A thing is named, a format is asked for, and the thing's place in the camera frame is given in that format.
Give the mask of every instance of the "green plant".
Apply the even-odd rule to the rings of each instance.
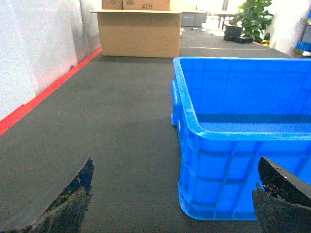
[[[266,30],[267,26],[272,23],[274,15],[270,14],[265,7],[270,6],[272,0],[246,0],[245,3],[238,6],[237,14],[230,24],[237,25],[242,22],[244,36],[252,37],[256,42],[261,43],[260,34]]]

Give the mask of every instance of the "crate rim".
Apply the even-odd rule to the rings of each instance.
[[[185,122],[188,129],[199,138],[221,141],[310,141],[311,133],[261,133],[261,132],[212,132],[203,129],[198,122],[194,107],[188,92],[188,87],[181,67],[181,60],[265,60],[310,62],[311,59],[296,58],[238,58],[238,57],[176,57],[173,59],[175,79],[182,102],[182,111],[185,114]]]

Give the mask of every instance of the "table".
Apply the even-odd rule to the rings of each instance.
[[[223,18],[223,24],[222,24],[222,30],[224,29],[225,26],[225,18],[226,17],[234,17],[238,12],[235,11],[207,11],[207,16],[218,16],[218,28],[220,28],[220,22],[221,18]]]
[[[289,58],[191,29],[180,56]],[[90,156],[93,197],[82,233],[259,233],[255,221],[198,221],[182,212],[173,77],[172,59],[100,54],[4,133],[0,225],[41,194],[50,203]]]

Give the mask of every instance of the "red line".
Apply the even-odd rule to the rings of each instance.
[[[64,82],[66,82],[70,77],[72,77],[76,72],[78,72],[82,67],[84,67],[88,62],[90,62],[94,57],[96,57],[102,49],[97,49],[90,56],[72,68],[69,72],[55,80],[51,85],[49,85],[40,94],[34,97],[27,104],[18,107],[15,111],[5,117],[0,121],[0,135],[5,133],[9,128],[11,128],[15,123],[22,119],[27,113],[34,109],[38,104],[40,104],[47,96],[53,93],[57,88],[59,88]]]

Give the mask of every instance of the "plastic crate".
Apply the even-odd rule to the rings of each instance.
[[[311,60],[174,59],[172,124],[183,211],[256,220],[252,190],[266,156],[311,183]]]

